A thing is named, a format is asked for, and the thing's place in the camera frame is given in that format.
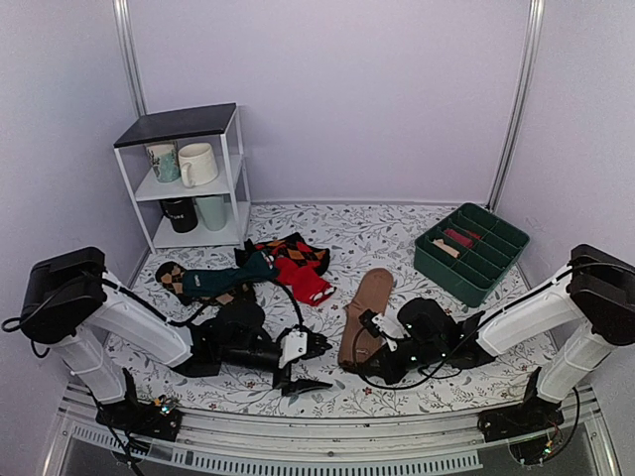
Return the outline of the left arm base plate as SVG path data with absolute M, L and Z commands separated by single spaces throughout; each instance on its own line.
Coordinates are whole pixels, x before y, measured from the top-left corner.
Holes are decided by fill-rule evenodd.
M 175 442 L 181 428 L 183 413 L 178 401 L 164 395 L 150 403 L 140 402 L 132 375 L 123 370 L 125 394 L 121 402 L 99 404 L 96 422 L 126 434 L 137 434 Z

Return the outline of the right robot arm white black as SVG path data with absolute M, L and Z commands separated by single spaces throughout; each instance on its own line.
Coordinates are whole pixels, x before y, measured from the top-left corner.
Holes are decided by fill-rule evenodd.
M 383 389 L 401 389 L 416 367 L 437 372 L 481 367 L 508 349 L 569 322 L 578 327 L 557 355 L 539 368 L 526 389 L 527 400 L 513 423 L 533 432 L 548 420 L 552 406 L 616 348 L 634 342 L 634 268 L 589 245 L 571 250 L 569 262 L 550 279 L 511 303 L 455 321 L 433 299 L 414 298 L 396 318 L 365 309 L 359 334 L 383 339 L 376 351 L 361 354 L 359 336 L 351 343 L 352 366 L 362 379 L 379 377 Z

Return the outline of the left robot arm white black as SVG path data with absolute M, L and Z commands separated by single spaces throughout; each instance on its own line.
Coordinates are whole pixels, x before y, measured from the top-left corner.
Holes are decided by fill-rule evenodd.
M 159 284 L 184 305 L 219 308 L 204 322 L 198 321 L 201 310 L 174 321 L 116 281 L 105 268 L 104 254 L 88 247 L 34 266 L 15 323 L 32 342 L 58 352 L 125 429 L 137 430 L 147 422 L 147 409 L 132 397 L 129 374 L 105 359 L 96 328 L 144 349 L 185 377 L 214 377 L 228 364 L 271 373 L 273 388 L 285 397 L 328 388 L 327 382 L 292 377 L 294 363 L 330 349 L 323 335 L 302 321 L 277 338 L 264 328 L 264 311 L 249 287 L 277 285 L 278 275 L 274 257 L 263 251 L 222 270 L 187 270 L 167 262 L 156 273 Z

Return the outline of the tan ribbed sock brown cuff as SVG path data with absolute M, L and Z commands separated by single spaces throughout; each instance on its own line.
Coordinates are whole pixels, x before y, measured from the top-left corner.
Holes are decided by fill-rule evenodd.
M 368 271 L 362 278 L 352 301 L 345 307 L 346 323 L 341 335 L 337 362 L 348 373 L 366 363 L 383 345 L 381 337 L 372 336 L 362 324 L 361 316 L 384 314 L 394 285 L 393 275 L 384 268 Z

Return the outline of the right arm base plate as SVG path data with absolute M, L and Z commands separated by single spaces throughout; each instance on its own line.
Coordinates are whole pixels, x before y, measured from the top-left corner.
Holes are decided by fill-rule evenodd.
M 527 435 L 540 430 L 551 430 L 552 436 L 512 443 L 512 457 L 524 466 L 547 461 L 554 453 L 559 426 L 565 421 L 561 403 L 551 403 L 538 397 L 537 382 L 541 368 L 535 370 L 528 381 L 523 400 L 519 404 L 483 411 L 478 415 L 477 428 L 486 442 Z

